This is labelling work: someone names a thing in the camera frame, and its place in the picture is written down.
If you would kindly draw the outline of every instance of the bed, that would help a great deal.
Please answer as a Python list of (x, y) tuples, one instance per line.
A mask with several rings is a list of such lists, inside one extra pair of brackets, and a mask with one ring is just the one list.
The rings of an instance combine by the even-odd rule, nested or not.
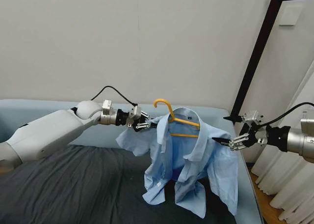
[[(76, 102), (0, 100), (0, 141), (7, 140), (21, 125)], [(141, 105), (152, 117), (167, 113), (166, 106)], [(115, 104), (128, 111), (130, 107)], [(228, 111), (188, 107), (202, 120), (235, 135)], [(237, 152), (238, 211), (233, 217), (220, 199), (207, 193), (204, 219), (174, 204), (174, 184), (166, 187), (166, 202), (151, 206), (142, 198), (143, 174), (149, 155), (134, 157), (119, 149), (115, 138), (125, 127), (97, 125), (86, 130), (63, 150), (40, 161), (19, 166), (0, 175), (1, 223), (237, 223), (261, 224), (251, 179), (242, 154)]]

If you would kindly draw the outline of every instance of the hanger hook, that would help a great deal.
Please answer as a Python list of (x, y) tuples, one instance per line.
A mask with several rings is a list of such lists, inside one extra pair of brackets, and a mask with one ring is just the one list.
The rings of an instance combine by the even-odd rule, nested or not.
[(158, 102), (163, 102), (163, 103), (165, 103), (168, 106), (168, 109), (169, 109), (169, 112), (170, 112), (170, 115), (171, 115), (171, 119), (169, 119), (169, 122), (173, 122), (175, 120), (175, 115), (173, 113), (173, 110), (172, 110), (170, 102), (165, 100), (165, 99), (156, 99), (154, 101), (154, 107), (155, 108), (157, 108), (157, 103)]

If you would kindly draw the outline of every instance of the plastic hanger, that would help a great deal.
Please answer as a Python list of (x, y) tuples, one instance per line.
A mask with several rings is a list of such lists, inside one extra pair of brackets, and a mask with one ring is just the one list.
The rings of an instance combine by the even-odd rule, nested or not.
[[(169, 119), (168, 121), (171, 123), (171, 122), (180, 122), (180, 123), (184, 123), (184, 124), (188, 124), (188, 125), (191, 125), (191, 126), (195, 126), (197, 129), (200, 129), (201, 125), (199, 123), (195, 123), (195, 122), (190, 122), (190, 121), (186, 121), (186, 120), (183, 120), (183, 119), (180, 119), (180, 118), (176, 118), (174, 113), (173, 113), (173, 110), (172, 110), (172, 107), (171, 107), (171, 104), (169, 101), (165, 100), (165, 99), (156, 99), (154, 101), (154, 107), (157, 108), (157, 103), (158, 102), (163, 102), (165, 103), (167, 106), (168, 106), (168, 109), (169, 109), (169, 112), (170, 112), (170, 115), (171, 115), (171, 119)], [(189, 134), (177, 134), (177, 133), (171, 133), (170, 135), (174, 136), (174, 137), (192, 137), (192, 138), (198, 138), (198, 135), (189, 135)]]

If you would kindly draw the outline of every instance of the light blue headboard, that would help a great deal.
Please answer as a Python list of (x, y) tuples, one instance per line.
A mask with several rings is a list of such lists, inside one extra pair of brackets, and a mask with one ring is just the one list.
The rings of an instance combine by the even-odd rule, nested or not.
[[(31, 122), (49, 113), (60, 109), (70, 109), (75, 107), (77, 102), (58, 102), (58, 101), (41, 101), (41, 100), (0, 100), (0, 141), (7, 140), (10, 136), (25, 123)], [(113, 104), (115, 109), (122, 109), (128, 112), (131, 105)], [(164, 105), (140, 105), (143, 111), (157, 117), (168, 113), (168, 108)], [(197, 112), (202, 120), (214, 127), (224, 129), (235, 135), (231, 122), (223, 119), (229, 113), (223, 109), (214, 109), (208, 107), (188, 107)], [(105, 126), (97, 125), (87, 129), (78, 139), (72, 142), (77, 145), (92, 145), (97, 147), (117, 147), (115, 139), (126, 129), (124, 126), (116, 127), (114, 125)]]

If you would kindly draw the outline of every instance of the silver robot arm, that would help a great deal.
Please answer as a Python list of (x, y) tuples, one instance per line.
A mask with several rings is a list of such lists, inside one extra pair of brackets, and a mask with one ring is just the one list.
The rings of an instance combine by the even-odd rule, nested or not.
[(289, 126), (263, 126), (262, 115), (257, 110), (245, 113), (244, 116), (230, 116), (225, 119), (233, 122), (242, 122), (244, 126), (240, 136), (233, 140), (213, 138), (231, 150), (240, 150), (258, 144), (269, 144), (278, 147), (283, 152), (294, 152), (306, 161), (314, 163), (314, 111), (303, 111), (301, 129)]
[(93, 125), (127, 125), (138, 131), (150, 127), (148, 119), (139, 106), (123, 112), (114, 109), (110, 100), (105, 100), (102, 107), (94, 101), (82, 101), (77, 107), (53, 112), (17, 129), (9, 140), (0, 143), (0, 164), (15, 168), (47, 157)]

